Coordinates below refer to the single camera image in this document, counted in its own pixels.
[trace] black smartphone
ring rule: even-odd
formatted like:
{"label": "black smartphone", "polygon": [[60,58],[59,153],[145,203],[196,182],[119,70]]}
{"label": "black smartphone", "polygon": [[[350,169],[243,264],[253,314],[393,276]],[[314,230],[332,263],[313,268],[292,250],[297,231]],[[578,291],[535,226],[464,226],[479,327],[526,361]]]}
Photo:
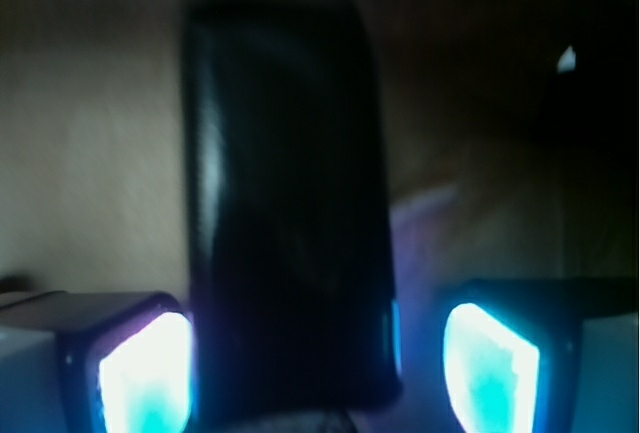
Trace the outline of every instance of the black smartphone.
{"label": "black smartphone", "polygon": [[204,425],[400,392],[372,52],[346,0],[191,0],[182,50]]}

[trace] beige wall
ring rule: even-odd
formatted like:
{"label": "beige wall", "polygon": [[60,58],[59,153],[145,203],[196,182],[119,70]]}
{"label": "beige wall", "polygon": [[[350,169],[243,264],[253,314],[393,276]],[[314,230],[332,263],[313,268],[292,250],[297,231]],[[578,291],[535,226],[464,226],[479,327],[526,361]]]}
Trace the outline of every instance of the beige wall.
{"label": "beige wall", "polygon": [[[0,0],[0,275],[184,297],[179,1]],[[399,262],[433,281],[564,274],[557,158],[523,132],[577,0],[355,1],[392,195],[427,193]],[[616,244],[628,270],[635,246]]]}

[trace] black phone case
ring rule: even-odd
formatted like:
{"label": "black phone case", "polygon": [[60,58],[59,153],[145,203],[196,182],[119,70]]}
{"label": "black phone case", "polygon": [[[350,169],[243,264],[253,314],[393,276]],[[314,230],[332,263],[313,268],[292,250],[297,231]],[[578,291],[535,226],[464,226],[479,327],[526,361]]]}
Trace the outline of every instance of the black phone case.
{"label": "black phone case", "polygon": [[348,1],[193,0],[183,30],[201,424],[400,391],[380,111]]}

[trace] cyan light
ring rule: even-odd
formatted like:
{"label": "cyan light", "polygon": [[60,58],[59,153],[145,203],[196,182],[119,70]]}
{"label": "cyan light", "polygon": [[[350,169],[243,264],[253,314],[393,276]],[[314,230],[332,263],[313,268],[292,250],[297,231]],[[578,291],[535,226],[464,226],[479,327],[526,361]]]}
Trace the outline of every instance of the cyan light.
{"label": "cyan light", "polygon": [[449,400],[467,432],[533,430],[538,347],[473,303],[449,314],[444,333]]}
{"label": "cyan light", "polygon": [[191,413],[192,327],[164,313],[100,361],[108,433],[182,432]]}
{"label": "cyan light", "polygon": [[393,356],[396,361],[396,371],[402,375],[402,335],[400,333],[400,306],[397,300],[391,303],[393,318]]}

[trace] blue led light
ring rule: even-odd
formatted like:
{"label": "blue led light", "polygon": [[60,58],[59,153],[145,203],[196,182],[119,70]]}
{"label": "blue led light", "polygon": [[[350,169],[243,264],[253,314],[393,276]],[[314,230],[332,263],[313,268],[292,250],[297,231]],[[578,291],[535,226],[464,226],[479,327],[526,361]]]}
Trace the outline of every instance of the blue led light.
{"label": "blue led light", "polygon": [[164,313],[100,361],[107,433],[182,432],[191,413],[192,327]]}
{"label": "blue led light", "polygon": [[539,349],[473,303],[454,308],[444,333],[449,400],[467,432],[531,432]]}
{"label": "blue led light", "polygon": [[393,356],[396,362],[396,372],[402,375],[402,334],[400,332],[400,306],[397,300],[391,303],[393,318]]}

